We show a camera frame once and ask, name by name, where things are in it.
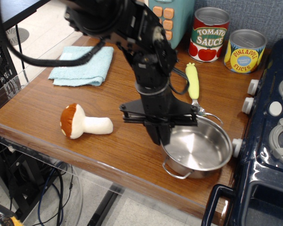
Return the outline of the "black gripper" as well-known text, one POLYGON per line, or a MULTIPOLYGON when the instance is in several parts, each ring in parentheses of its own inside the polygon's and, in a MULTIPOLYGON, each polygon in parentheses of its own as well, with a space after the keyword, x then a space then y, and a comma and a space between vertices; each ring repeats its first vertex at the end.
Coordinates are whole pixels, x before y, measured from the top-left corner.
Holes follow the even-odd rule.
POLYGON ((145 128, 154 144, 169 144, 171 126, 196 126, 196 108, 177 99, 168 84, 147 88, 135 84, 141 98, 123 103, 119 109, 125 122, 145 123, 145 128))

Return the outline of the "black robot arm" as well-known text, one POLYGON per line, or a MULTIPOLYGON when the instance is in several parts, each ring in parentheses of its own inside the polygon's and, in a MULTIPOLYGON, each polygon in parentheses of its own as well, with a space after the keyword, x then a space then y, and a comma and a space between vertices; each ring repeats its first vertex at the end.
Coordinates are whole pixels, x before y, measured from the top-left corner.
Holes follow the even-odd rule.
POLYGON ((141 123, 157 145, 176 125, 195 126, 196 109, 177 99, 170 76, 177 52, 159 18, 137 0, 67 0, 66 20, 76 31, 115 44, 135 75, 140 99, 122 104, 125 122, 141 123))

